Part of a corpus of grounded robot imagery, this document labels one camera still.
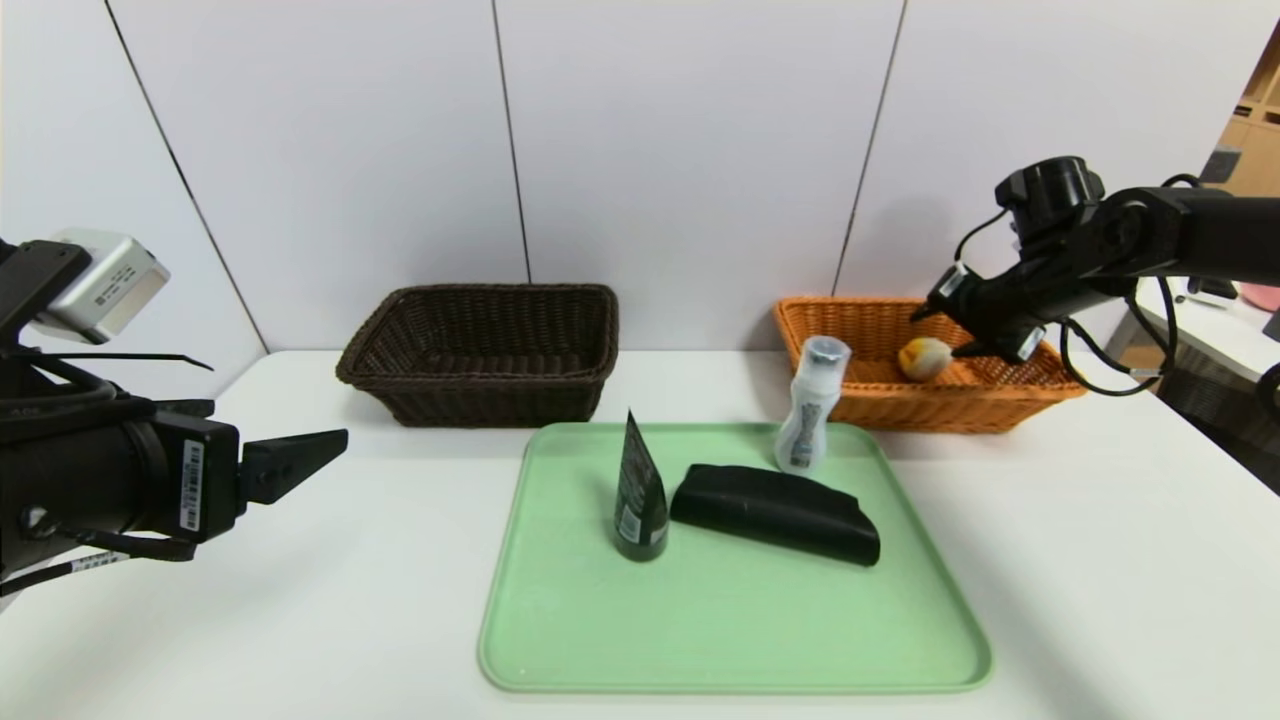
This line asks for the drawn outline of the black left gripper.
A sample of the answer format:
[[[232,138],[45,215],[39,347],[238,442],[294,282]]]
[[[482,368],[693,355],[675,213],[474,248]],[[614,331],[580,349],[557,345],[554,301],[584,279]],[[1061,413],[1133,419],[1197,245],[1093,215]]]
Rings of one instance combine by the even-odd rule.
[[[253,441],[238,466],[234,427],[159,413],[5,445],[3,573],[79,547],[189,560],[232,528],[241,505],[274,505],[348,443],[347,429]]]

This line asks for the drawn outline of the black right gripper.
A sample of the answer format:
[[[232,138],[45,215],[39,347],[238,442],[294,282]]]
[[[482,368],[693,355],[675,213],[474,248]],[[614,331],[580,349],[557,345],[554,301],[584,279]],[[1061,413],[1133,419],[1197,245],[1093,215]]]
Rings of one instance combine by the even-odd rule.
[[[946,315],[972,338],[952,348],[952,357],[998,357],[1028,363],[1044,337],[1047,311],[1028,293],[1023,278],[1010,270],[986,279],[955,263],[909,315],[910,323]]]

